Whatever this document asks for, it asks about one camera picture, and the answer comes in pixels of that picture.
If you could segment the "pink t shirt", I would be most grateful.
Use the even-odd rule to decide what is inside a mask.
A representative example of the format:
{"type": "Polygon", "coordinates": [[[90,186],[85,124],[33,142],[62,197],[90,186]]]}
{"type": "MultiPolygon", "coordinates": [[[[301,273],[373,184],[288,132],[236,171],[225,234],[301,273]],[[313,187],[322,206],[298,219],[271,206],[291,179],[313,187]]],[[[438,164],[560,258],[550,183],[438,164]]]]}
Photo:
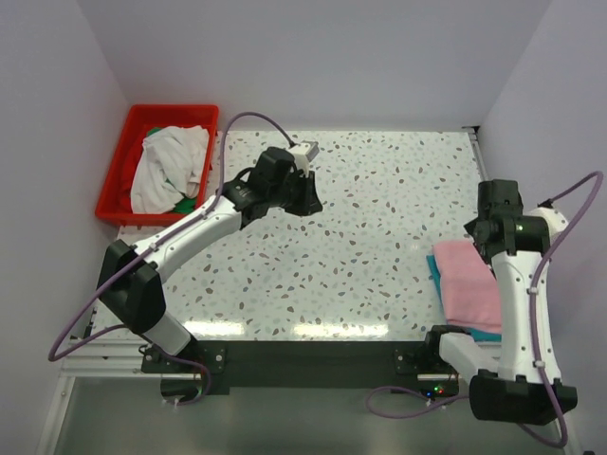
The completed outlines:
{"type": "Polygon", "coordinates": [[[434,245],[432,253],[440,274],[440,299],[447,322],[500,335],[498,285],[473,243],[445,241],[434,245]]]}

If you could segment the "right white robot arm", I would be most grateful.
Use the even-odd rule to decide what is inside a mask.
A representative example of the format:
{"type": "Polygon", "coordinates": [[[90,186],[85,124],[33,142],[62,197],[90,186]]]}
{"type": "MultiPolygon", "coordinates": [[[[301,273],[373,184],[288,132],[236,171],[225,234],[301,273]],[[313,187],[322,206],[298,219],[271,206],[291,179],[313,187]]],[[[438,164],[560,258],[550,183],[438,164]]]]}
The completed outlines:
{"type": "Polygon", "coordinates": [[[561,382],[547,305],[547,267],[577,223],[545,201],[523,213],[510,180],[478,186],[478,216],[466,224],[494,274],[502,315],[501,356],[492,358],[455,326],[435,326],[422,347],[425,366],[448,367],[469,384],[473,415],[484,421],[545,426],[576,407],[575,388],[561,382]]]}

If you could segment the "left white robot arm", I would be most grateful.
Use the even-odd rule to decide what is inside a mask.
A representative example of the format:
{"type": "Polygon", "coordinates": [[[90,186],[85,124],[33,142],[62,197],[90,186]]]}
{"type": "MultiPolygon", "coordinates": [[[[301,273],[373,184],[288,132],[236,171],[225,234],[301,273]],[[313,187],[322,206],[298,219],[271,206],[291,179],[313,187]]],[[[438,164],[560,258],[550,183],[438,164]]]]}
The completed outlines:
{"type": "Polygon", "coordinates": [[[318,152],[312,141],[287,150],[270,147],[254,167],[238,173],[179,222],[132,245],[115,241],[101,266],[100,301],[124,327],[160,349],[174,371],[200,365],[197,341],[168,312],[163,284],[203,249],[265,217],[270,209],[299,217],[322,211],[310,169],[318,152]]]}

